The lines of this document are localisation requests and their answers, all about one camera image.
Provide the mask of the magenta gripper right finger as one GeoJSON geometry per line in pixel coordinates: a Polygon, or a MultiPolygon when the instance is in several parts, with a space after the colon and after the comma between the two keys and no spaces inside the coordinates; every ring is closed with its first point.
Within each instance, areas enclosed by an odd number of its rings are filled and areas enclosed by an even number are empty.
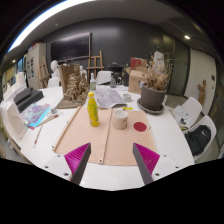
{"type": "Polygon", "coordinates": [[[144,184],[148,185],[152,183],[152,173],[159,161],[160,155],[137,143],[133,144],[133,155],[144,184]]]}

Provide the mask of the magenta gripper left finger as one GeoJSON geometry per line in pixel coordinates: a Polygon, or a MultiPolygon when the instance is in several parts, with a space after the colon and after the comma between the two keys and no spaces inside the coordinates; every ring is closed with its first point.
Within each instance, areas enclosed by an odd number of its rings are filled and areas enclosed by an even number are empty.
{"type": "Polygon", "coordinates": [[[91,144],[86,143],[65,155],[65,160],[72,172],[71,181],[76,185],[79,185],[82,180],[90,154],[91,144]]]}

